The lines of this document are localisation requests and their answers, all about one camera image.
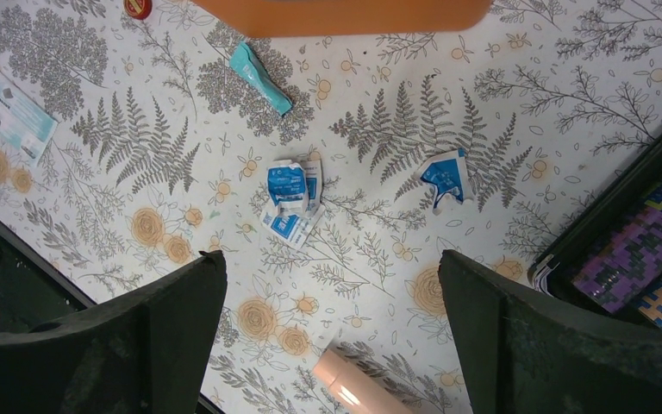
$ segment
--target red bottle cap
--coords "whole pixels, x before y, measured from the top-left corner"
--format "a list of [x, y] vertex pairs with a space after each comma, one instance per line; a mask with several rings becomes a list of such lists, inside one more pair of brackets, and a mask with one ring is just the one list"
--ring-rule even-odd
[[128, 16], [143, 20], [151, 14], [151, 0], [123, 0], [123, 7]]

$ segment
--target purple patterned cloth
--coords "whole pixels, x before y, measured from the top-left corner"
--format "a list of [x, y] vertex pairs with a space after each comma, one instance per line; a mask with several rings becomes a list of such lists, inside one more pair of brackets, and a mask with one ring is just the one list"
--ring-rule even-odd
[[572, 283], [608, 312], [616, 312], [662, 273], [662, 211], [644, 206], [611, 234]]

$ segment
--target trash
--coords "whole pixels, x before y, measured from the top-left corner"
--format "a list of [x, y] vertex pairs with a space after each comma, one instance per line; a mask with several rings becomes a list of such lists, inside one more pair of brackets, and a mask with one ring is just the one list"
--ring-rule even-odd
[[468, 183], [465, 151], [458, 149], [435, 155], [425, 161], [414, 177], [435, 187], [433, 214], [440, 214], [438, 204], [443, 198], [453, 198], [460, 204], [473, 202], [473, 191]]
[[270, 200], [260, 214], [262, 226], [299, 250], [326, 211], [322, 187], [320, 160], [274, 161], [267, 170]]
[[323, 187], [321, 161], [304, 161], [300, 164], [306, 174], [306, 188], [308, 189], [309, 205], [306, 211], [312, 215], [315, 209], [321, 205], [321, 191]]
[[0, 72], [0, 136], [36, 166], [59, 123]]
[[318, 223], [318, 220], [323, 216], [326, 207], [322, 204], [319, 205], [311, 217], [297, 215], [281, 217], [273, 214], [274, 210], [275, 206], [272, 205], [272, 202], [268, 202], [260, 215], [262, 226], [279, 237], [283, 243], [295, 250], [300, 250], [306, 239], [308, 239], [310, 232], [313, 231], [313, 228]]
[[267, 192], [275, 208], [274, 216], [306, 215], [308, 189], [300, 164], [291, 160], [274, 161], [267, 169]]
[[229, 66], [237, 72], [246, 82], [257, 89], [267, 102], [275, 108], [280, 115], [284, 115], [293, 107], [293, 103], [285, 94], [270, 80], [270, 76], [255, 57], [255, 53], [243, 41], [234, 50]]

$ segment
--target pink tube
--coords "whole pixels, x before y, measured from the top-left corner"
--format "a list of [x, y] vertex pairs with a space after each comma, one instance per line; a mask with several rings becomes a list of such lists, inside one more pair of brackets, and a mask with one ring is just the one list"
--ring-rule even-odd
[[323, 353], [313, 367], [313, 374], [352, 414], [412, 414], [354, 364], [333, 351]]

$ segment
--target torn packaging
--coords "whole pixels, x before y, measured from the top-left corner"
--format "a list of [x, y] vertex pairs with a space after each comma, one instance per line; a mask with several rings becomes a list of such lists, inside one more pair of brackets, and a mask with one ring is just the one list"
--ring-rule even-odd
[[290, 160], [273, 161], [267, 169], [267, 192], [274, 216], [306, 214], [309, 194], [305, 171], [300, 164]]
[[313, 231], [313, 228], [318, 223], [318, 220], [326, 212], [326, 207], [319, 205], [311, 217], [297, 215], [281, 217], [273, 214], [274, 210], [275, 206], [272, 205], [272, 202], [268, 202], [260, 215], [262, 226], [280, 238], [283, 243], [295, 250], [300, 250], [306, 239], [308, 239], [310, 232]]
[[436, 216], [442, 212], [439, 203], [443, 198], [455, 199], [459, 204], [472, 203], [473, 190], [468, 182], [463, 149], [429, 158], [415, 172], [414, 177], [435, 188], [433, 214]]

